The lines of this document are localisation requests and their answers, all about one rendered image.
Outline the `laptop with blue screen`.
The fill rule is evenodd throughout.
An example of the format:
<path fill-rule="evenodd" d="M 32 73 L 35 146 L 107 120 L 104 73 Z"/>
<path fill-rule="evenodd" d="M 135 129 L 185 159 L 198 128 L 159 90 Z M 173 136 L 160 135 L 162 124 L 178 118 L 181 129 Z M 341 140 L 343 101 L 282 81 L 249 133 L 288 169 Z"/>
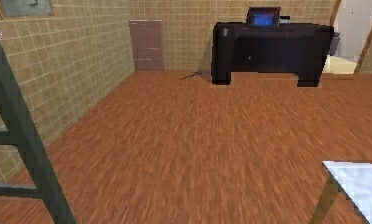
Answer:
<path fill-rule="evenodd" d="M 280 7 L 250 7 L 246 23 L 250 27 L 277 28 L 279 26 Z"/>

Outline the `white top table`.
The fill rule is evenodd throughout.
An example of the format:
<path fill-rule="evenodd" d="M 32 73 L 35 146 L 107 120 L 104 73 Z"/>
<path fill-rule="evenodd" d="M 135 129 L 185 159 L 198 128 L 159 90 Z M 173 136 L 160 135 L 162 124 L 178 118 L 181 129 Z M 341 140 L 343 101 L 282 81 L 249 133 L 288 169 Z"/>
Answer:
<path fill-rule="evenodd" d="M 322 224 L 339 193 L 351 202 L 364 224 L 372 224 L 372 163 L 323 161 L 328 178 L 309 224 Z"/>

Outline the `framed grey wall picture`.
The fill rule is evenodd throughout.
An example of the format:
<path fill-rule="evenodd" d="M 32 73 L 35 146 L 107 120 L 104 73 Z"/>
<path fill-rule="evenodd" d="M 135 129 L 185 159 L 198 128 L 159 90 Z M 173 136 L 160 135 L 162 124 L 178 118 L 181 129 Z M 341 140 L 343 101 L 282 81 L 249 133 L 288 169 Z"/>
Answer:
<path fill-rule="evenodd" d="M 5 18 L 52 16 L 50 0 L 0 0 L 0 13 Z"/>

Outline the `brown room door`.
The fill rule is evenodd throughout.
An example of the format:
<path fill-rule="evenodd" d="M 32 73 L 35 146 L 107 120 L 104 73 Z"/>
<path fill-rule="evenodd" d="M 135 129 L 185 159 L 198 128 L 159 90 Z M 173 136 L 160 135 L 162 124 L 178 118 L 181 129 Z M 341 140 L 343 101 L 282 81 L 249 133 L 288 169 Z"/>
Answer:
<path fill-rule="evenodd" d="M 136 70 L 165 69 L 162 20 L 130 20 L 133 60 Z"/>

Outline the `dark green shelf frame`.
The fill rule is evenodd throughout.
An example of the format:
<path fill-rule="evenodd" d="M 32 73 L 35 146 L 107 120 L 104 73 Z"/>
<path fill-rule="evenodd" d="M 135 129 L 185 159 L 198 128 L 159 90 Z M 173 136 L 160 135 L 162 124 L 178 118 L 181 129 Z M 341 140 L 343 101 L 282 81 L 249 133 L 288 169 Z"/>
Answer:
<path fill-rule="evenodd" d="M 15 146 L 33 186 L 0 183 L 0 196 L 41 199 L 55 224 L 76 224 L 0 42 L 0 145 Z"/>

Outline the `black desk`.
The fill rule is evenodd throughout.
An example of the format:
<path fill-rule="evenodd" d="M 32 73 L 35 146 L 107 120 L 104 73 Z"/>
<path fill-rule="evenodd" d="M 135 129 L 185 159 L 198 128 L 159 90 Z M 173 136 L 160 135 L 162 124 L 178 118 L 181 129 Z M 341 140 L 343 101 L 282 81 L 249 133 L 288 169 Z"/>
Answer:
<path fill-rule="evenodd" d="M 277 28 L 218 22 L 213 28 L 211 81 L 228 85 L 233 72 L 292 73 L 299 87 L 316 87 L 334 28 L 286 23 Z"/>

